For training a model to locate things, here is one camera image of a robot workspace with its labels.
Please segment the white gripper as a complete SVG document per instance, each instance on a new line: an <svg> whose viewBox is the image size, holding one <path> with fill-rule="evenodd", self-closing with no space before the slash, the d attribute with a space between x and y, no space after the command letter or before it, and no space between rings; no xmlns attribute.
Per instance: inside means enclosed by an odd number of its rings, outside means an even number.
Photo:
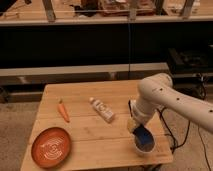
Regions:
<svg viewBox="0 0 213 171"><path fill-rule="evenodd" d="M130 100L130 118L133 118L138 128L133 131L135 143L139 149L153 149L155 142L151 132L144 126L152 119L154 115L154 106L146 100Z"/></svg>

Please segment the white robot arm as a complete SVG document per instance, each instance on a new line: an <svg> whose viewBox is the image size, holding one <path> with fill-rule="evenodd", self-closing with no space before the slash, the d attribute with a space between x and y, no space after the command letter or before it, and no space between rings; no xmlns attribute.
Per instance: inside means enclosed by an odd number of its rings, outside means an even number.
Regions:
<svg viewBox="0 0 213 171"><path fill-rule="evenodd" d="M146 128L158 105L169 108L203 129L213 133L213 104L182 94L173 89L166 73L143 78L138 84L139 96L128 102L131 117L128 130L134 135L135 147L148 153L155 147L152 133Z"/></svg>

